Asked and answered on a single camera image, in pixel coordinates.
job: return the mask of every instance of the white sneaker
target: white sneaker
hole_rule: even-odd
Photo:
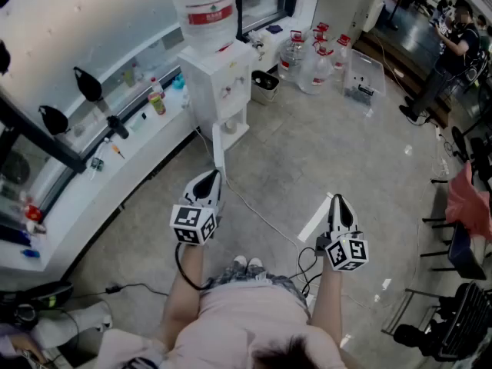
[[[249,267],[263,267],[263,263],[261,262],[261,260],[259,258],[252,258],[248,262],[248,268]]]
[[[234,261],[238,262],[239,264],[241,264],[243,267],[245,267],[246,265],[248,265],[248,260],[246,259],[246,257],[244,255],[238,255]]]

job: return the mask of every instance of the black pants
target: black pants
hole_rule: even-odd
[[[432,71],[425,79],[424,87],[415,98],[415,103],[412,106],[412,111],[417,116],[420,115],[426,108],[432,106],[434,99],[451,84],[453,75],[439,65],[435,65]]]

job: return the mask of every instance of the floor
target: floor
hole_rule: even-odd
[[[417,257],[443,250],[439,240],[443,232],[448,234],[444,230],[435,234],[419,222],[443,214],[446,187],[430,183],[433,170],[440,171],[437,155],[447,161],[451,177],[460,165],[445,154],[442,142],[437,143],[433,125],[415,127],[398,111],[404,93],[388,77],[386,82],[387,96],[369,114],[344,98],[338,83],[310,96],[282,82],[275,104],[248,104],[251,129],[227,152],[228,177],[250,206],[299,249],[314,245],[315,233],[305,243],[297,236],[327,193],[342,193],[354,206],[370,248],[365,268],[344,274],[343,326],[348,335],[344,348],[367,369],[440,367],[424,360],[418,350],[394,343],[381,328],[405,288],[453,294],[462,282],[454,272],[429,272],[431,266],[447,266],[445,257],[422,261]],[[449,139],[450,130],[444,135]],[[203,142],[196,138],[145,182],[75,269],[71,277],[75,294],[103,291],[115,282],[145,282],[169,291],[176,273],[175,237],[168,227],[171,207],[185,184],[212,166]],[[272,273],[294,274],[296,247],[228,188],[224,199],[221,226],[206,246],[205,274],[218,273],[237,254],[261,258]],[[306,254],[301,261],[307,267],[313,260]],[[316,266],[309,274],[319,269]],[[384,290],[386,279],[391,283]],[[162,297],[136,287],[105,299],[116,327],[155,334]],[[79,302],[88,303],[91,298]],[[429,304],[427,298],[412,301],[404,320],[418,324]],[[88,351],[97,351],[99,342],[100,336],[91,331],[79,341]]]
[[[434,27],[429,25],[431,17],[419,12],[413,4],[407,9],[398,7],[393,17],[393,23],[398,26],[398,30],[395,31],[386,26],[395,2],[384,0],[384,4],[386,9],[377,20],[377,33],[388,41],[400,45],[419,67],[430,72],[440,51],[440,39]]]

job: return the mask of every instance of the trash can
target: trash can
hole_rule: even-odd
[[[278,78],[267,72],[256,70],[251,73],[251,98],[263,105],[274,101],[278,93]]]

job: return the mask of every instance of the pink shirt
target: pink shirt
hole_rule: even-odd
[[[331,337],[308,325],[308,319],[302,303],[281,287],[225,284],[202,296],[199,318],[178,335],[173,351],[166,354],[162,345],[143,337],[108,331],[95,369],[120,367],[136,356],[152,356],[166,369],[252,369],[251,353],[286,346],[294,336],[304,337],[307,353],[320,369],[344,369]]]

